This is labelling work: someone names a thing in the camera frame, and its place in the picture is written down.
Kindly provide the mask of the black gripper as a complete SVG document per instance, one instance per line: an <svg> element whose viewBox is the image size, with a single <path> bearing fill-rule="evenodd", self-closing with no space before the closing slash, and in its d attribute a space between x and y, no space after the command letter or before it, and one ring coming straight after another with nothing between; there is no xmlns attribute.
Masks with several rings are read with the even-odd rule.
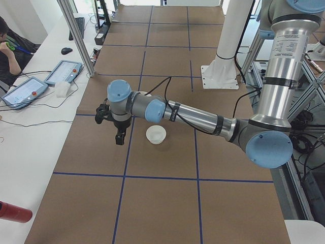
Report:
<svg viewBox="0 0 325 244"><path fill-rule="evenodd" d="M127 120L124 121L114 120L113 124L117 128L115 142L117 145L123 145L125 141L127 128L131 125L131 118L128 118Z"/></svg>

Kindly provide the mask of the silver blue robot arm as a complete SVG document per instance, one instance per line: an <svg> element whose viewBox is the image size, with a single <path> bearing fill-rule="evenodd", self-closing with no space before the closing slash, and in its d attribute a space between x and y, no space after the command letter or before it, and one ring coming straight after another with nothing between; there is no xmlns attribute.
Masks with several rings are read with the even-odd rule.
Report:
<svg viewBox="0 0 325 244"><path fill-rule="evenodd" d="M115 141L124 143L131 117L158 123L179 121L203 133L221 136L240 147L250 161L277 168L289 161L293 145L289 138L290 102L298 85L310 35L320 27L324 1L263 1L259 33L270 34L273 44L256 114L250 119L225 118L151 93L133 91L124 80L107 88L105 102L95 120L106 119L117 128Z"/></svg>

